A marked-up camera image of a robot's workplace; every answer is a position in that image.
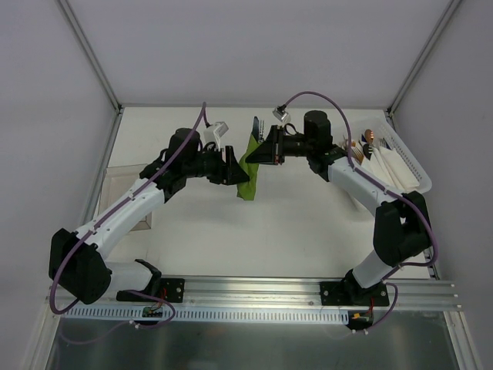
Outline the green paper napkin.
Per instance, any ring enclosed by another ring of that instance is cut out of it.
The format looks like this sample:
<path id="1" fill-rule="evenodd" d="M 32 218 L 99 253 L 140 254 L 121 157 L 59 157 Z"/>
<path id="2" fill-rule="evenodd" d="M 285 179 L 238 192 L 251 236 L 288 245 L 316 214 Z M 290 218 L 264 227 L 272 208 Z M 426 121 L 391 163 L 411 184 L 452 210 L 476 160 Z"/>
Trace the green paper napkin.
<path id="1" fill-rule="evenodd" d="M 253 134 L 250 134 L 246 147 L 246 152 L 239 161 L 241 169 L 248 175 L 249 180 L 236 185 L 236 196 L 245 201 L 254 201 L 257 191 L 257 174 L 259 170 L 258 163 L 248 163 L 247 157 L 256 150 L 260 144 Z"/>

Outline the silver table knife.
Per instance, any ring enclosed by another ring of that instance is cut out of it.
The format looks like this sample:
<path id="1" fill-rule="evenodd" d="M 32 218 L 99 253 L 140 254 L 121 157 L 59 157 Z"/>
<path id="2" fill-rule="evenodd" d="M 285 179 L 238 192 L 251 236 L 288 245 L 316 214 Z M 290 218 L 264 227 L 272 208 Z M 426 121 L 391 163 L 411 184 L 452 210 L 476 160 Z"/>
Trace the silver table knife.
<path id="1" fill-rule="evenodd" d="M 257 142 L 260 142 L 260 140 L 261 140 L 261 124 L 260 124 L 260 120 L 258 119 L 257 116 L 255 116 L 253 118 L 253 126 L 252 126 L 252 130 L 251 130 L 251 135 Z"/>

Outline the clear smoked plastic box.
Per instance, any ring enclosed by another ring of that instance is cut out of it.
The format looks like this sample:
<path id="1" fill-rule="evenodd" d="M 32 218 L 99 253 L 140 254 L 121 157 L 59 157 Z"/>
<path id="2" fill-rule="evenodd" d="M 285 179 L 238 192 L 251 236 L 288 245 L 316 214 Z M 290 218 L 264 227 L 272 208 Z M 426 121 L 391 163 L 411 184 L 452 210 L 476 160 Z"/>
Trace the clear smoked plastic box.
<path id="1" fill-rule="evenodd" d="M 112 205 L 119 202 L 119 199 L 139 178 L 139 173 L 145 166 L 145 164 L 136 164 L 113 166 L 106 169 L 99 198 L 98 214 L 102 214 L 108 208 L 112 209 Z"/>

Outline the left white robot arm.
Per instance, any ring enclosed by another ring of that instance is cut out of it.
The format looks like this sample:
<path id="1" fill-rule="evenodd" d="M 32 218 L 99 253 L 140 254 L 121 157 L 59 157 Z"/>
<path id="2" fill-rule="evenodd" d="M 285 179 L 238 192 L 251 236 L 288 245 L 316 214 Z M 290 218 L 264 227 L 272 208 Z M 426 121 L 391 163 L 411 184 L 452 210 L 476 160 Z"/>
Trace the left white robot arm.
<path id="1" fill-rule="evenodd" d="M 51 294 L 57 287 L 77 302 L 92 304 L 107 291 L 119 301 L 151 301 L 163 289 L 162 274 L 143 259 L 106 264 L 113 248 L 146 215 L 167 203 L 187 180 L 205 177 L 218 185 L 237 185 L 249 176 L 236 161 L 233 148 L 202 144 L 193 129 L 180 128 L 167 148 L 145 166 L 137 180 L 113 205 L 74 231 L 64 228 L 52 237 L 49 277 Z"/>

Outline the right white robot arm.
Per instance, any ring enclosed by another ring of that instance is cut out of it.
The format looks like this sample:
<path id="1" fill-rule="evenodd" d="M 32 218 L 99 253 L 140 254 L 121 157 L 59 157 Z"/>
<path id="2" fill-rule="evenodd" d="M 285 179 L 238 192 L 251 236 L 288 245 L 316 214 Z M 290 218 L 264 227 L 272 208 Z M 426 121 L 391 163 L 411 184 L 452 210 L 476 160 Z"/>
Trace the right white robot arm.
<path id="1" fill-rule="evenodd" d="M 302 133 L 289 135 L 281 126 L 271 126 L 246 162 L 280 165 L 289 156 L 306 158 L 316 175 L 346 190 L 374 216 L 374 249 L 333 289 L 350 303 L 363 304 L 399 266 L 432 245 L 424 197 L 417 191 L 392 193 L 365 173 L 346 149 L 334 144 L 325 112 L 305 113 Z"/>

